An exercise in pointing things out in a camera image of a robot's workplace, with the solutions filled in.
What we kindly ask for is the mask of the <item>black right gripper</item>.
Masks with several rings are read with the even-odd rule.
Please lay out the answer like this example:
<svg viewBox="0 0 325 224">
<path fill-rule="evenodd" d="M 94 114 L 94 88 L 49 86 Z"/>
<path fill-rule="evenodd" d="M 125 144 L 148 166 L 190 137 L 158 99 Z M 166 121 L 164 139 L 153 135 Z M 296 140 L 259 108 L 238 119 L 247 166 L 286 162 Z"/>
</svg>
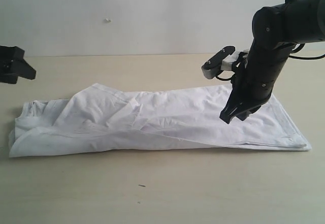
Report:
<svg viewBox="0 0 325 224">
<path fill-rule="evenodd" d="M 254 40 L 233 91 L 219 118 L 227 124 L 236 117 L 247 119 L 265 104 L 272 93 L 284 64 L 291 53 L 291 44 L 282 43 L 274 49 L 267 49 Z"/>
</svg>

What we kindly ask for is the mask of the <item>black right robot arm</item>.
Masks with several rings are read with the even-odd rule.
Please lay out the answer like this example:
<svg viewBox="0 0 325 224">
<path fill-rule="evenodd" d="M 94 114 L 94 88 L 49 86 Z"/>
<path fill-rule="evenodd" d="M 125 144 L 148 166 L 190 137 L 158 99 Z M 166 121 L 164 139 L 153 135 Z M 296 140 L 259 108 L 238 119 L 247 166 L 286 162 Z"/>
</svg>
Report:
<svg viewBox="0 0 325 224">
<path fill-rule="evenodd" d="M 271 97 L 274 84 L 297 44 L 324 41 L 324 0 L 287 0 L 263 7 L 252 20 L 253 42 L 232 76 L 232 92 L 220 119 L 244 121 Z"/>
</svg>

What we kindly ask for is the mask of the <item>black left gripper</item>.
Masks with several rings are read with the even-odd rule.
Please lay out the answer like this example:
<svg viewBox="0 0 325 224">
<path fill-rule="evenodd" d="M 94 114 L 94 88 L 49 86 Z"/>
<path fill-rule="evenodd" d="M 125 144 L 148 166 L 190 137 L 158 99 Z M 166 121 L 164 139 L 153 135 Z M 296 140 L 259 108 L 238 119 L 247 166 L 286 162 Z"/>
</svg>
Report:
<svg viewBox="0 0 325 224">
<path fill-rule="evenodd" d="M 36 70 L 26 62 L 24 54 L 25 51 L 17 46 L 1 46 L 1 83 L 16 84 L 18 77 L 28 80 L 36 78 Z"/>
</svg>

